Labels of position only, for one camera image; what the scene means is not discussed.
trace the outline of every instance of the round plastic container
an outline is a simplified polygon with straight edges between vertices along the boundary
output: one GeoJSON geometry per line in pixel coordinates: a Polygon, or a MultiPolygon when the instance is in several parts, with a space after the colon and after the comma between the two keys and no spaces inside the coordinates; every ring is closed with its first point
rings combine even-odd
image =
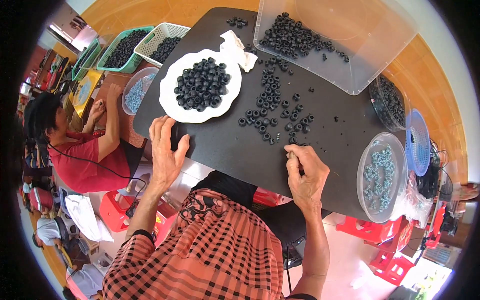
{"type": "MultiPolygon", "coordinates": [[[[381,182],[383,182],[383,168],[380,169],[380,178],[378,180],[381,180],[381,182]]],[[[407,173],[407,159],[405,157],[405,150],[401,142],[389,132],[382,132],[376,135],[363,151],[357,171],[357,195],[361,207],[367,214],[368,218],[372,220],[372,222],[383,223],[390,219],[390,217],[394,213],[395,201],[397,200],[397,198],[402,197],[402,195],[404,195],[405,193],[405,189],[407,187],[407,173]],[[380,211],[379,209],[370,209],[371,201],[365,199],[364,197],[364,189],[367,187],[367,185],[370,185],[373,189],[374,180],[368,182],[365,179],[363,173],[365,170],[365,166],[372,164],[372,152],[382,151],[386,149],[388,145],[390,145],[390,147],[392,148],[392,160],[395,165],[395,173],[392,178],[392,186],[390,187],[390,193],[388,195],[389,197],[392,197],[392,200],[386,209],[380,211]]],[[[377,207],[380,207],[379,196],[374,195],[372,201],[376,201],[377,207]]]]}
{"type": "Polygon", "coordinates": [[[430,164],[430,136],[427,124],[418,110],[413,109],[408,114],[407,127],[405,153],[408,169],[421,177],[427,173],[430,164]]]}
{"type": "MultiPolygon", "coordinates": [[[[123,107],[123,111],[129,115],[129,116],[134,116],[135,113],[132,112],[128,107],[127,105],[125,104],[125,97],[126,95],[128,94],[128,92],[130,91],[130,89],[135,85],[135,83],[137,83],[137,81],[143,77],[146,77],[152,73],[155,73],[157,74],[158,73],[158,68],[157,67],[147,67],[145,69],[142,69],[140,71],[137,72],[137,74],[135,74],[134,76],[132,76],[132,78],[128,81],[127,85],[125,86],[125,89],[123,90],[123,95],[121,97],[121,106],[123,107]]],[[[153,79],[152,80],[145,80],[144,81],[144,84],[142,86],[142,89],[146,92],[148,90],[148,88],[150,87],[150,84],[152,83],[153,79]]]]}
{"type": "Polygon", "coordinates": [[[383,75],[379,75],[377,78],[375,78],[374,81],[368,86],[368,90],[370,92],[370,100],[372,102],[373,109],[377,113],[378,118],[382,123],[385,125],[385,127],[392,131],[400,131],[400,130],[406,130],[406,118],[405,116],[410,113],[410,99],[401,93],[401,91],[398,89],[397,86],[395,86],[395,91],[398,97],[400,98],[400,103],[403,106],[403,109],[405,110],[405,116],[404,116],[404,124],[400,124],[398,120],[394,117],[394,112],[390,110],[388,107],[388,98],[392,97],[392,95],[385,94],[384,89],[385,89],[385,84],[386,82],[390,82],[388,79],[386,79],[383,75]]]}

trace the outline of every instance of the red shirt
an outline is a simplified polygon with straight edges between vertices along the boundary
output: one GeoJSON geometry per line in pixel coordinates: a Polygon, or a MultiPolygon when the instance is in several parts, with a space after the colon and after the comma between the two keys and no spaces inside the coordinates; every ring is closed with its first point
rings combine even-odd
{"type": "MultiPolygon", "coordinates": [[[[66,155],[98,161],[98,135],[67,132],[67,137],[78,141],[64,143],[55,148],[66,155]]],[[[94,163],[62,155],[53,148],[49,148],[48,152],[59,177],[75,192],[109,192],[123,189],[130,181],[94,163]]],[[[120,146],[102,159],[100,165],[119,175],[130,176],[127,159],[120,146]]]]}

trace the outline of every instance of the person's left hand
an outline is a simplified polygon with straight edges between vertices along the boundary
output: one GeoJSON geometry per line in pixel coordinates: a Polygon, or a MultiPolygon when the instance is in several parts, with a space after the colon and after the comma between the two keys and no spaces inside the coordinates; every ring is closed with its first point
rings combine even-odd
{"type": "Polygon", "coordinates": [[[178,144],[177,151],[171,150],[170,137],[175,120],[163,116],[153,120],[150,126],[152,141],[153,175],[149,188],[156,192],[165,192],[177,179],[185,160],[185,154],[190,147],[188,134],[184,135],[178,144]]]}
{"type": "Polygon", "coordinates": [[[97,122],[105,112],[105,101],[100,99],[97,100],[90,109],[90,114],[88,115],[89,118],[92,118],[95,122],[97,122]]]}

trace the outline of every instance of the headphone cord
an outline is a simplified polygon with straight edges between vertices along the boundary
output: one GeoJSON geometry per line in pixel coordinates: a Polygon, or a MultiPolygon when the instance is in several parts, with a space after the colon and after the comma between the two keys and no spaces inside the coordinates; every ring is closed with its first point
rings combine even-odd
{"type": "Polygon", "coordinates": [[[57,149],[57,148],[55,148],[54,146],[52,146],[52,144],[50,144],[50,142],[48,142],[48,145],[49,145],[50,147],[52,147],[55,151],[57,151],[58,153],[60,153],[61,155],[63,155],[63,156],[94,163],[94,164],[96,164],[97,166],[102,167],[102,168],[104,168],[105,170],[108,170],[108,171],[112,172],[113,174],[117,175],[117,176],[120,177],[120,178],[131,179],[131,180],[136,179],[136,180],[139,180],[139,181],[143,182],[143,183],[144,183],[143,187],[142,187],[141,189],[139,189],[139,191],[138,191],[137,194],[135,195],[135,198],[134,198],[134,200],[133,200],[132,205],[130,206],[130,208],[129,208],[129,209],[127,210],[127,212],[126,212],[126,215],[127,215],[129,218],[131,218],[131,217],[133,216],[133,212],[134,212],[134,210],[135,210],[135,208],[136,208],[136,205],[138,204],[138,201],[139,201],[138,195],[140,194],[140,192],[141,192],[141,191],[145,188],[145,186],[147,185],[147,183],[146,183],[143,179],[136,178],[136,177],[130,177],[130,176],[122,176],[122,175],[118,174],[117,172],[115,172],[115,171],[113,171],[113,170],[111,170],[111,169],[109,169],[109,168],[107,168],[107,167],[105,167],[105,166],[102,166],[101,164],[99,164],[99,163],[97,163],[97,162],[95,162],[95,161],[93,161],[93,160],[86,159],[86,158],[74,157],[74,156],[65,154],[65,153],[61,152],[59,149],[57,149]]]}

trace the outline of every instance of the white tissue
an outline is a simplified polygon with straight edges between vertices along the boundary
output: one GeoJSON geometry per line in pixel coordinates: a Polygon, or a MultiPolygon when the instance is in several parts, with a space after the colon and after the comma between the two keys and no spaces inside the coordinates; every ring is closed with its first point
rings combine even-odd
{"type": "Polygon", "coordinates": [[[228,30],[221,34],[220,37],[225,40],[225,42],[220,44],[220,52],[222,54],[227,55],[232,60],[236,61],[247,73],[253,69],[258,56],[243,51],[245,47],[233,31],[228,30]]]}

